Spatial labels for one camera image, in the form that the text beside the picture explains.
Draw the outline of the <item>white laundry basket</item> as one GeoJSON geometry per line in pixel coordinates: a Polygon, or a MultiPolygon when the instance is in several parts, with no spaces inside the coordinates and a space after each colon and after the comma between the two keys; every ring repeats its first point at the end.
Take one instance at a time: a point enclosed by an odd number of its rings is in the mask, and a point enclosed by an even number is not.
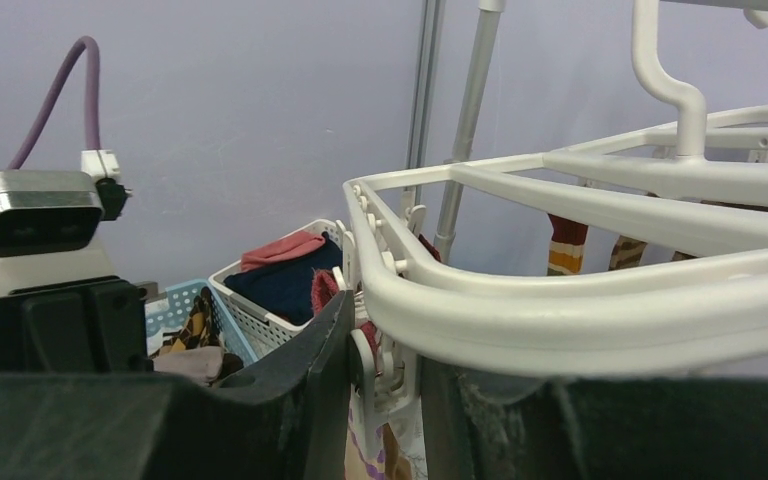
{"type": "Polygon", "coordinates": [[[317,219],[300,229],[324,245],[300,258],[244,272],[236,261],[208,277],[235,324],[262,357],[286,343],[313,318],[314,274],[342,264],[337,225],[317,219]]]}

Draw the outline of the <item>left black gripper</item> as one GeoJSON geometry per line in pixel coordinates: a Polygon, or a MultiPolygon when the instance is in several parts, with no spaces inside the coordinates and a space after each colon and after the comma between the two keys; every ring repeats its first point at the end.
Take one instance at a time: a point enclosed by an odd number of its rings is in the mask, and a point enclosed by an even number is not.
{"type": "Polygon", "coordinates": [[[144,291],[115,276],[0,297],[0,373],[150,372],[144,291]]]}

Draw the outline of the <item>dark navy cloth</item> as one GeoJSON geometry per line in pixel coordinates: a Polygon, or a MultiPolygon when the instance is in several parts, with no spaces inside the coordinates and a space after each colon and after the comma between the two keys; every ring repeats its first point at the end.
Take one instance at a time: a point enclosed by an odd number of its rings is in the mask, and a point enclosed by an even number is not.
{"type": "Polygon", "coordinates": [[[298,259],[227,276],[223,285],[294,326],[301,326],[313,316],[311,291],[318,270],[340,266],[343,254],[326,232],[325,245],[298,259]]]}

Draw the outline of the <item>blue laundry basket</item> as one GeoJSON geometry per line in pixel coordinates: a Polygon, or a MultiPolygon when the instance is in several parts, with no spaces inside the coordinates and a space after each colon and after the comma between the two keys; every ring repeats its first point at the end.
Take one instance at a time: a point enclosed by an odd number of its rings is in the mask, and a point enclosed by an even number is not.
{"type": "Polygon", "coordinates": [[[184,345],[222,346],[248,366],[259,356],[243,334],[236,320],[207,280],[191,280],[168,287],[159,297],[145,304],[147,353],[162,355],[192,324],[200,336],[184,345]]]}

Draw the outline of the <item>white clothes clip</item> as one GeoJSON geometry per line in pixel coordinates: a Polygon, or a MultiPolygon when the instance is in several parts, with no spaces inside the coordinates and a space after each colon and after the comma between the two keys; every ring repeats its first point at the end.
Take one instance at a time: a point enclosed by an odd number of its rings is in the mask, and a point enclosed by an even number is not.
{"type": "Polygon", "coordinates": [[[417,357],[404,354],[369,320],[350,332],[350,438],[368,463],[382,463],[384,433],[405,449],[416,439],[420,420],[417,357]]]}

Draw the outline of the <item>brown patterned hanging sock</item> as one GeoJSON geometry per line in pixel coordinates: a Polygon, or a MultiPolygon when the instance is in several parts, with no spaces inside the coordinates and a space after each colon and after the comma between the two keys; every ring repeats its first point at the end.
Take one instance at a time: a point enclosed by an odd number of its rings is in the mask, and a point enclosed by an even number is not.
{"type": "Polygon", "coordinates": [[[609,259],[608,270],[615,271],[637,267],[648,243],[625,235],[620,235],[614,244],[609,259]]]}

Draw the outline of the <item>pink cloth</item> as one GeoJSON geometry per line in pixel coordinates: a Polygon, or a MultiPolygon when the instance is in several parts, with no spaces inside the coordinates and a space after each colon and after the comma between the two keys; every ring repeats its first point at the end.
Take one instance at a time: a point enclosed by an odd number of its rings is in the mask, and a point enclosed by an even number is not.
{"type": "Polygon", "coordinates": [[[298,259],[325,245],[325,238],[308,231],[297,231],[271,243],[245,252],[240,271],[249,272],[265,266],[298,259]]]}

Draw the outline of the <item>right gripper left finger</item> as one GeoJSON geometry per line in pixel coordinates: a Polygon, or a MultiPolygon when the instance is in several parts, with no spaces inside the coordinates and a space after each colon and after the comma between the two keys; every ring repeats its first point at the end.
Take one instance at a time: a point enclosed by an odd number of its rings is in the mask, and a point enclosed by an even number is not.
{"type": "Polygon", "coordinates": [[[203,387],[163,374],[0,374],[0,479],[340,479],[349,292],[203,387]]]}

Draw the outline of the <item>pile of socks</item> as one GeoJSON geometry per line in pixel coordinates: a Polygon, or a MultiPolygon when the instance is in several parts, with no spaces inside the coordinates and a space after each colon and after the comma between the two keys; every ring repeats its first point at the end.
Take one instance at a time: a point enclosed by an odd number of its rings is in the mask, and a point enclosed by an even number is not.
{"type": "Polygon", "coordinates": [[[153,371],[216,387],[250,362],[250,349],[209,285],[183,287],[150,306],[146,345],[153,371]]]}

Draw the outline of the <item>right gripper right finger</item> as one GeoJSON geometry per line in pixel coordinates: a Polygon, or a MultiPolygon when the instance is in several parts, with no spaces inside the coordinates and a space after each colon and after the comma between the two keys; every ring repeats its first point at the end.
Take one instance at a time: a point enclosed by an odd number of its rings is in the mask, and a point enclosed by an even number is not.
{"type": "Polygon", "coordinates": [[[425,360],[433,479],[768,479],[768,379],[549,379],[425,360]]]}

